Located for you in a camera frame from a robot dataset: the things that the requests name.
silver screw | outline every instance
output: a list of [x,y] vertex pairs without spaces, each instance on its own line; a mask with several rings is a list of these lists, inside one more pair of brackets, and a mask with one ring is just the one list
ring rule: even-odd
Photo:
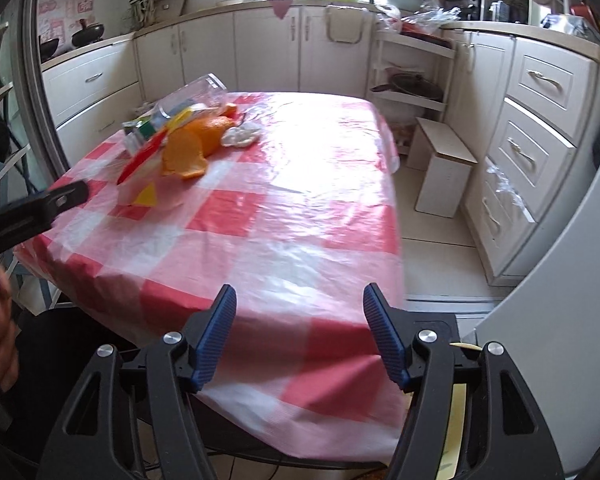
[[418,334],[418,339],[423,343],[435,343],[438,339],[438,334],[433,330],[421,330]]
[[113,346],[102,345],[100,348],[98,348],[96,354],[98,354],[99,357],[109,357],[111,354],[113,354]]
[[504,354],[504,346],[502,346],[500,343],[489,343],[487,350],[493,355]]
[[180,332],[169,332],[163,336],[162,340],[167,345],[175,345],[182,341],[182,334]]

red and white checkered tablecloth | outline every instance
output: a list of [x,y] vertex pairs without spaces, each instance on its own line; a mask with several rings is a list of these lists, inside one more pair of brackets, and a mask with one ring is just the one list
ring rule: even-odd
[[57,183],[85,179],[91,199],[17,257],[136,344],[180,329],[231,284],[237,317],[199,398],[292,456],[387,460],[404,396],[382,366],[362,293],[377,282],[391,304],[404,297],[391,132],[358,99],[234,97],[266,132],[211,157],[183,204],[116,205],[128,159],[119,132]]

person's leg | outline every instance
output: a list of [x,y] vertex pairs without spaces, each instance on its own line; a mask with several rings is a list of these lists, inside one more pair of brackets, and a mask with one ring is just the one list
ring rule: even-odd
[[79,308],[49,310],[27,320],[16,339],[18,382],[7,394],[14,421],[4,440],[12,451],[39,463],[65,400],[93,353],[103,344],[135,348]]

stool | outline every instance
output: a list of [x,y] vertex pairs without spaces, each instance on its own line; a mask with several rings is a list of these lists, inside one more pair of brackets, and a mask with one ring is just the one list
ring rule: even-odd
[[418,118],[407,167],[427,175],[416,211],[453,218],[476,164],[478,161],[446,124]]

beige towel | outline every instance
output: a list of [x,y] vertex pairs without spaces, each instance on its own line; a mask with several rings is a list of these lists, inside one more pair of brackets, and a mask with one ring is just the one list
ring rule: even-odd
[[329,6],[326,9],[328,36],[337,43],[359,43],[369,11],[355,7]]

